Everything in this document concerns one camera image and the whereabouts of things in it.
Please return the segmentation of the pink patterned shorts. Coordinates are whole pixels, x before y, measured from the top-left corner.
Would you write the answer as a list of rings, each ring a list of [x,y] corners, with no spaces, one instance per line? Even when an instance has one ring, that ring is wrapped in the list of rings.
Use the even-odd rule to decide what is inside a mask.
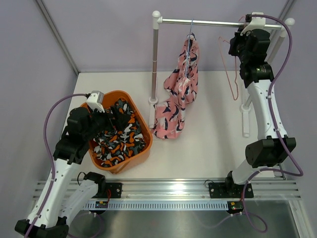
[[[188,77],[185,77],[187,39],[178,56],[177,66],[164,81],[169,98],[155,106],[153,134],[160,139],[176,139],[185,127],[186,106],[195,101],[198,94],[198,62],[200,56],[196,37],[190,50]]]

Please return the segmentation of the orange camouflage shorts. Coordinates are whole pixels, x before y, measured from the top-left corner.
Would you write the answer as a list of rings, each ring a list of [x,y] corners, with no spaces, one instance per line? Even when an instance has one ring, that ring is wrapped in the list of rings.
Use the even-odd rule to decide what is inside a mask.
[[[123,131],[103,131],[93,139],[93,155],[101,167],[110,168],[141,153],[146,142],[139,121],[130,104],[117,100],[114,105],[121,113],[130,115],[130,120]],[[111,109],[107,112],[112,117]]]

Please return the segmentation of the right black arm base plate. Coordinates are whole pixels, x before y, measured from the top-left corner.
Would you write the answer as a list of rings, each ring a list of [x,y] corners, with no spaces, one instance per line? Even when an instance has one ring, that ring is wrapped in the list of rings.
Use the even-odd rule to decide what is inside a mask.
[[[210,198],[242,198],[243,184],[229,188],[224,182],[210,182],[208,186]]]

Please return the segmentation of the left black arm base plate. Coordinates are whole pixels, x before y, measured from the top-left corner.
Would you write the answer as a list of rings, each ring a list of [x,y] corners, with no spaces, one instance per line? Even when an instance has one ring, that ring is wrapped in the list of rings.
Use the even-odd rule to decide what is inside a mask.
[[[102,191],[99,198],[108,199],[108,195],[110,199],[119,199],[122,194],[122,183],[120,182],[106,182],[105,185],[102,186]]]

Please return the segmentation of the blue wire hanger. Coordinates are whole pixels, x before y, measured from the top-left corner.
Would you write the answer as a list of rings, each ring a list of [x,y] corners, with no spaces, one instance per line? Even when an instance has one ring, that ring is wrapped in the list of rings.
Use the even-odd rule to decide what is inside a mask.
[[[193,38],[195,38],[195,34],[192,31],[193,28],[193,21],[194,19],[191,20],[191,24],[190,24],[190,32],[187,36],[187,53],[186,53],[186,58],[185,58],[185,62],[186,62],[186,67],[185,67],[185,77],[188,77],[188,70],[189,70],[189,65],[190,65],[190,50],[193,44]]]

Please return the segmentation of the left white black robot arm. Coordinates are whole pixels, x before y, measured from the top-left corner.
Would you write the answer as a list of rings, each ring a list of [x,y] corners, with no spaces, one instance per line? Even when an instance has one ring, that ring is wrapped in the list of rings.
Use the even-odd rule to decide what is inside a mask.
[[[90,111],[84,107],[71,110],[60,141],[55,146],[53,168],[40,198],[27,219],[17,221],[15,231],[26,238],[65,238],[75,216],[91,198],[102,198],[104,204],[95,212],[107,208],[109,200],[120,198],[121,183],[107,183],[105,176],[89,172],[79,188],[63,199],[69,183],[89,150],[89,141],[106,130],[124,130],[130,116],[112,106],[111,111]]]

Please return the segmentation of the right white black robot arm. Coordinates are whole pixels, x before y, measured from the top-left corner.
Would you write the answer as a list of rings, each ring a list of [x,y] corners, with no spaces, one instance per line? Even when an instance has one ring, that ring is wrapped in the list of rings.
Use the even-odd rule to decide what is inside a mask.
[[[240,76],[255,110],[258,140],[246,146],[246,159],[225,179],[223,190],[230,197],[239,197],[247,179],[258,169],[272,168],[287,157],[285,149],[292,151],[296,140],[287,135],[278,109],[273,89],[271,66],[265,61],[270,45],[270,34],[262,29],[246,33],[239,28],[230,40],[229,54],[240,60]]]

